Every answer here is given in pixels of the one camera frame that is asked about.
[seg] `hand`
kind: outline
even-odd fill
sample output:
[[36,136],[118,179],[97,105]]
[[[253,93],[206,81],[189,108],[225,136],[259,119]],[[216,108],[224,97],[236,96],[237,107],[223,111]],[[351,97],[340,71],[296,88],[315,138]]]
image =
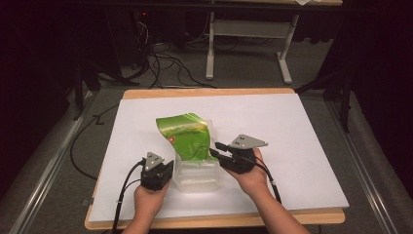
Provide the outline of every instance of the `hand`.
[[134,190],[134,217],[123,232],[124,234],[148,233],[156,214],[161,210],[169,184],[170,181],[162,190],[157,191],[149,190],[141,185]]
[[170,181],[165,184],[162,190],[149,190],[139,185],[133,193],[135,215],[144,213],[146,215],[155,215],[161,210],[164,203],[165,194],[167,194]]
[[[257,158],[263,160],[261,151],[258,148],[253,148],[253,151]],[[264,166],[259,160],[257,160],[257,163]],[[225,171],[237,180],[243,192],[251,198],[254,198],[258,193],[263,194],[270,192],[267,185],[267,174],[258,167],[254,167],[249,173],[240,175],[229,170]]]

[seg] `dark background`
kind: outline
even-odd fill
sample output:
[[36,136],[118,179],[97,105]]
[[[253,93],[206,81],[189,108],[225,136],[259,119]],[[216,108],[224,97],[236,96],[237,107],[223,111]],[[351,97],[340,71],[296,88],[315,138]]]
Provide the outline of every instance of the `dark background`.
[[[346,18],[343,24],[343,18],[329,14],[300,16],[293,40],[310,37],[317,43],[335,38],[319,78],[347,69],[349,60],[352,62],[353,91],[383,151],[412,196],[412,3],[344,3],[343,8],[373,8],[378,14]],[[136,46],[127,15],[100,9],[74,11],[52,0],[1,3],[1,196],[67,109],[66,94],[73,88],[77,64],[92,59],[120,73],[120,65],[140,60],[120,46]],[[259,20],[270,16],[248,17]],[[158,28],[157,36],[182,47],[183,32],[197,35],[205,25],[205,16],[157,11],[151,13],[149,23]]]

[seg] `gray carpet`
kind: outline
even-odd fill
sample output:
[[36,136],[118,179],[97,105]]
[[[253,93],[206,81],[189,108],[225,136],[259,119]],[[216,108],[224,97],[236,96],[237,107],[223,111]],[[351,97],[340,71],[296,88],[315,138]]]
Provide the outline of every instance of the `gray carpet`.
[[[274,48],[281,41],[273,41],[263,45],[262,40],[241,43],[234,50],[229,41],[218,44],[222,50],[216,51],[215,75],[213,81],[206,81],[205,62],[206,48],[187,47],[184,51],[169,48],[165,53],[174,55],[191,71],[191,75],[199,82],[211,84],[217,88],[264,88],[285,87],[282,83],[280,69],[275,61]],[[319,70],[330,44],[312,45],[308,41],[292,43],[287,56],[288,67],[293,79],[291,88],[300,87],[314,79]],[[167,46],[158,47],[158,55]],[[170,61],[162,61],[161,67],[168,67]],[[161,70],[159,82],[163,87],[182,85],[179,79],[187,84],[195,84],[188,79],[184,70],[179,73],[179,67],[173,65]],[[141,83],[140,89],[149,87],[154,82],[152,72],[146,72],[136,81]],[[113,104],[119,102],[126,88],[119,85],[102,83],[103,89],[95,94],[91,108],[87,111],[82,126],[85,126],[92,115],[99,114]],[[331,114],[328,103],[319,96],[320,91],[311,92],[313,95],[302,96],[303,104],[319,137],[319,141],[327,155],[338,180],[349,200],[350,207],[345,210],[346,221],[338,225],[325,225],[322,233],[387,233],[383,231],[381,222],[370,205],[363,184],[360,183],[359,173],[339,127],[335,116]],[[383,197],[386,207],[398,233],[413,233],[412,201],[394,175],[392,168],[380,150],[380,146],[371,134],[371,130],[363,119],[357,100],[352,99],[350,115],[350,136],[355,139],[355,146],[362,157],[377,190]],[[8,233],[21,210],[24,208],[30,194],[61,146],[65,134],[72,124],[74,106],[66,113],[48,137],[39,146],[36,153],[27,162],[13,187],[0,204],[0,233]],[[107,142],[116,117],[116,108],[107,112],[100,119],[104,125],[92,124],[85,129],[74,145],[73,155],[76,163],[84,171],[97,176]],[[94,191],[95,181],[79,174],[72,166],[68,152],[37,215],[29,225],[28,233],[101,233],[88,231],[84,227],[87,207],[82,206],[85,198],[90,198]],[[308,226],[316,233],[316,226]],[[246,229],[213,229],[213,230],[154,230],[151,233],[266,233],[265,228]]]

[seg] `desk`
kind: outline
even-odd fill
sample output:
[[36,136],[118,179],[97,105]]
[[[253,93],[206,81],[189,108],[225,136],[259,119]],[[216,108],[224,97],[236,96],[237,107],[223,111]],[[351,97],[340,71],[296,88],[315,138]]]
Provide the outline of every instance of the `desk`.
[[[226,0],[226,2],[247,2],[247,3],[268,3],[268,4],[290,4],[297,5],[295,0]],[[320,2],[310,0],[307,4],[317,4],[319,6],[340,6],[342,0],[322,0]],[[284,45],[280,52],[277,52],[277,60],[282,72],[282,78],[285,84],[292,83],[288,66],[285,61],[286,54],[294,35],[298,22],[298,15],[294,15],[291,22],[264,22],[248,20],[226,20],[215,19],[215,13],[209,14],[209,46],[206,58],[206,79],[213,79],[214,49],[213,39],[215,35],[225,36],[249,36],[261,38],[281,38],[284,39]]]
[[[135,98],[174,98],[174,97],[213,97],[213,96],[247,96],[247,95],[272,95],[272,94],[294,94],[290,89],[234,89],[234,90],[134,90],[126,91],[124,99]],[[110,229],[111,221],[90,222],[90,215],[93,206],[90,206],[85,226],[88,229]],[[341,223],[345,220],[342,208],[328,209],[306,209],[295,210],[291,213],[303,224],[331,224]],[[120,221],[119,227],[125,228],[128,221]],[[157,218],[152,224],[152,228],[201,228],[201,227],[241,227],[260,226],[263,222],[258,213],[253,214],[221,214],[221,215],[197,215],[185,217]]]

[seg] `green bag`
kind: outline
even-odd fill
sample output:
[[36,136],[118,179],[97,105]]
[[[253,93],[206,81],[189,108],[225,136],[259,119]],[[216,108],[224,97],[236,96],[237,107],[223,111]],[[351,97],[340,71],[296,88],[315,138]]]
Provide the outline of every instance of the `green bag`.
[[182,161],[215,160],[209,155],[207,122],[196,114],[158,118],[156,124]]

